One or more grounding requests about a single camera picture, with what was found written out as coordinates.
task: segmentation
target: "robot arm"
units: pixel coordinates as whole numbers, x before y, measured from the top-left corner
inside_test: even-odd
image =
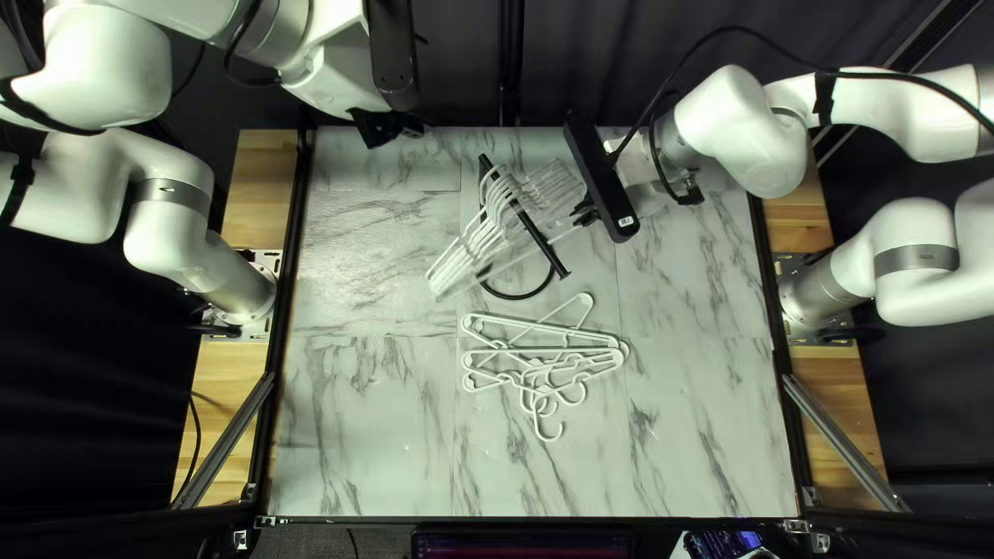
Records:
[[[200,159],[123,129],[96,136],[49,134],[31,166],[34,180],[14,192],[18,157],[0,153],[0,207],[10,225],[76,243],[102,243],[117,228],[129,182],[137,187],[124,255],[213,303],[231,324],[261,319],[275,285],[208,231],[214,173]]]
[[[881,208],[855,237],[779,287],[788,320],[818,328],[870,298],[898,326],[994,314],[994,179],[956,200],[955,219],[934,200]]]
[[[45,13],[45,44],[45,67],[10,81],[0,118],[44,131],[99,131],[155,118],[169,104],[169,40],[149,21],[110,6],[60,2]]]
[[[0,118],[75,133],[155,118],[172,89],[169,40],[156,24],[220,48],[237,41],[236,54],[275,68],[286,90],[335,116],[390,110],[373,80],[362,0],[48,0],[45,66],[22,76],[17,51],[0,53],[0,71],[14,76],[0,89]]]
[[[845,72],[887,72],[847,68]],[[921,75],[987,109],[992,76],[964,65]],[[928,88],[898,81],[840,78],[831,121],[879,130],[917,161],[934,163],[988,153],[994,138],[955,102]],[[700,156],[717,159],[760,198],[785,196],[800,184],[807,163],[806,129],[821,124],[814,111],[814,74],[762,87],[746,70],[725,66],[652,125],[662,138],[663,168],[694,169]]]
[[[994,116],[994,80],[988,72],[964,65],[921,77]],[[832,122],[879,130],[917,161],[965,159],[994,146],[991,134],[961,106],[919,85],[840,78],[831,98]],[[714,157],[752,194],[784,196],[804,175],[806,129],[823,123],[816,99],[813,74],[763,87],[742,68],[726,66],[652,124],[662,139],[659,161],[666,171],[686,173],[701,156]],[[871,298],[881,318],[897,325],[989,316],[994,314],[992,236],[994,179],[960,196],[955,218],[933,200],[897,200],[829,256],[781,281],[784,317],[818,328]]]

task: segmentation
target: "black cable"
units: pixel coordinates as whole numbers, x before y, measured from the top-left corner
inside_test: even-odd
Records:
[[[180,485],[178,491],[176,491],[176,496],[179,497],[183,489],[186,488],[187,484],[190,483],[190,478],[193,477],[193,470],[197,468],[197,458],[200,456],[200,416],[197,415],[197,406],[193,403],[193,395],[190,395],[190,412],[193,414],[193,425],[197,429],[197,443],[193,447],[193,457],[190,459],[190,469],[187,470],[186,478],[183,479],[183,484]]]
[[[232,56],[235,55],[235,49],[242,41],[242,36],[249,30],[249,25],[251,24],[251,21],[255,19],[255,14],[258,13],[258,9],[261,5],[262,0],[254,0],[254,2],[248,6],[246,16],[242,19],[242,24],[235,30],[235,34],[232,35],[232,41],[225,49],[225,57],[222,62],[225,68],[225,76],[234,84],[242,86],[243,88],[268,88],[269,86],[275,86],[280,83],[279,76],[276,76],[275,78],[247,80],[232,74]]]
[[[662,100],[669,95],[676,94],[680,94],[680,92],[669,90],[659,96],[658,102],[662,102]],[[670,181],[666,180],[666,174],[663,172],[663,166],[659,163],[659,155],[656,153],[656,132],[654,130],[654,126],[652,125],[652,122],[656,119],[655,114],[656,107],[653,106],[652,110],[649,111],[649,153],[652,157],[652,164],[656,167],[656,175],[659,176],[659,182],[663,184],[663,188],[666,189],[666,193],[669,194],[670,198],[676,201],[677,204],[681,206],[696,206],[697,204],[704,202],[704,195],[701,194],[700,188],[692,186],[687,189],[687,194],[680,196],[673,191],[673,187],[670,186]]]
[[[38,56],[35,46],[31,44],[31,40],[28,38],[28,30],[24,27],[24,20],[21,19],[21,10],[17,6],[19,1],[21,0],[5,0],[3,3],[3,12],[7,16],[7,23],[10,24],[11,31],[14,33],[14,40],[21,50],[21,56],[24,58],[28,71],[29,73],[33,73],[40,70],[45,64],[42,62],[42,58]]]
[[[221,324],[186,324],[183,326],[185,329],[192,332],[200,332],[201,334],[218,334],[228,336],[229,338],[237,338],[242,335],[242,329],[237,326],[223,326]]]
[[[542,284],[532,289],[531,291],[528,291],[527,293],[521,293],[520,295],[498,291],[497,289],[490,286],[490,283],[487,283],[486,279],[480,280],[480,286],[483,287],[483,289],[486,292],[498,298],[502,298],[505,300],[525,300],[525,299],[530,299],[535,295],[541,293],[543,289],[549,286],[549,283],[552,283],[553,277],[555,275],[556,275],[556,269],[553,266],[549,266],[549,273],[546,275],[546,278],[542,281]]]
[[[190,84],[190,82],[193,80],[193,75],[196,74],[197,70],[200,68],[200,63],[204,61],[204,53],[206,51],[207,51],[207,43],[201,42],[200,50],[197,51],[197,57],[193,61],[193,66],[190,68],[190,72],[187,73],[187,77],[183,80],[183,82],[173,89],[173,93],[172,95],[170,95],[170,99],[176,98],[176,95],[182,93],[183,90],[186,88],[186,86]]]
[[[349,539],[352,540],[352,552],[356,555],[355,559],[359,559],[359,546],[356,545],[356,538],[352,535],[352,528],[345,528],[345,533],[349,534]]]
[[[632,124],[632,127],[628,130],[628,133],[625,135],[624,140],[621,141],[621,143],[614,151],[608,154],[608,157],[610,158],[611,162],[617,161],[618,155],[620,155],[621,150],[624,149],[626,145],[628,145],[629,141],[631,141],[632,136],[635,135],[635,132],[637,132],[638,128],[642,126],[642,123],[645,121],[646,117],[649,116],[653,108],[655,108],[656,104],[662,98],[663,93],[666,91],[667,86],[669,86],[670,84],[670,81],[673,80],[673,77],[676,76],[677,72],[679,72],[681,68],[683,68],[684,64],[686,64],[686,62],[690,59],[690,57],[692,57],[694,53],[698,51],[698,49],[700,49],[702,46],[704,46],[706,43],[708,43],[715,37],[731,32],[745,33],[746,35],[749,35],[759,40],[760,42],[764,43],[768,47],[771,47],[772,49],[774,49],[780,55],[786,57],[787,59],[801,66],[805,66],[807,68],[823,72],[829,76],[834,76],[837,79],[841,78],[848,80],[892,80],[896,82],[908,82],[911,84],[917,84],[919,86],[929,88],[937,93],[941,93],[942,95],[946,96],[947,98],[958,104],[960,107],[963,108],[963,110],[966,110],[966,112],[968,112],[970,116],[975,118],[981,125],[987,128],[989,132],[994,134],[994,122],[992,122],[989,118],[984,116],[984,114],[980,112],[975,106],[970,104],[969,101],[967,101],[957,93],[954,93],[935,82],[926,80],[924,78],[920,78],[918,76],[911,76],[908,74],[883,73],[883,72],[867,72],[867,73],[839,72],[838,70],[835,69],[823,68],[817,64],[806,61],[798,57],[797,55],[794,55],[793,53],[790,53],[783,47],[774,43],[771,39],[768,39],[765,35],[759,33],[758,31],[754,31],[748,27],[743,27],[741,25],[730,25],[725,27],[719,27],[718,29],[712,31],[711,33],[708,33],[707,35],[699,39],[696,43],[694,43],[694,46],[692,46],[690,50],[684,54],[684,56],[680,59],[680,62],[677,64],[677,67],[673,69],[673,71],[670,72],[669,75],[666,76],[666,79],[663,80],[663,83],[659,86],[659,89],[656,90],[656,94],[652,97],[652,100],[642,110],[642,113],[638,116],[638,119],[635,121],[635,123]]]

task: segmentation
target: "marble surface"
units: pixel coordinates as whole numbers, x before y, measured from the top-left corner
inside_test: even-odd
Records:
[[[380,149],[318,134],[269,513],[796,514],[746,196],[720,168],[702,173],[703,205],[662,204],[624,245],[600,225],[556,244],[573,273],[532,299],[475,286],[433,301],[423,274],[476,213],[480,152],[522,177],[553,157],[576,167],[558,128]],[[527,291],[547,271],[535,255],[492,284]],[[584,327],[633,351],[543,443],[516,392],[459,388],[460,348],[477,346],[456,318],[538,318],[580,291],[595,299]]]

